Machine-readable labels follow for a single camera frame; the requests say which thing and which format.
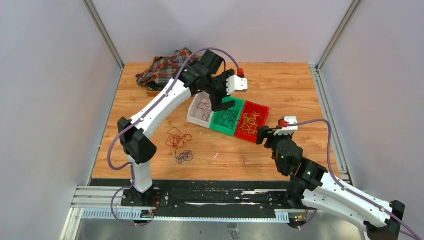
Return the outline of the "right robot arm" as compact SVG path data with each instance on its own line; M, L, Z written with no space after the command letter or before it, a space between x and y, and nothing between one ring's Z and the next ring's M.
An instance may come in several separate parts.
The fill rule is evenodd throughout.
M293 141L293 132L282 127L258 127L256 144L272 152L277 171L290 178L286 203L294 209L313 208L341 218L371 240L396 240L405 205L373 197L338 177L326 167L303 156L303 149Z

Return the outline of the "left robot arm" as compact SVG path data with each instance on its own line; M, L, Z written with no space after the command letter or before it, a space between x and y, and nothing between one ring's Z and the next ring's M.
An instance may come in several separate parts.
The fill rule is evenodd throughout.
M235 92L248 90L245 72L228 52L206 47L200 60L193 61L196 52L189 55L174 73L164 89L141 111L118 121L118 135L107 152L108 165L113 170L127 166L131 170L129 189L134 189L134 200L140 206L153 201L151 160L157 147L151 141L159 125L182 103L199 93L207 93L214 112L228 110L235 102L223 99Z

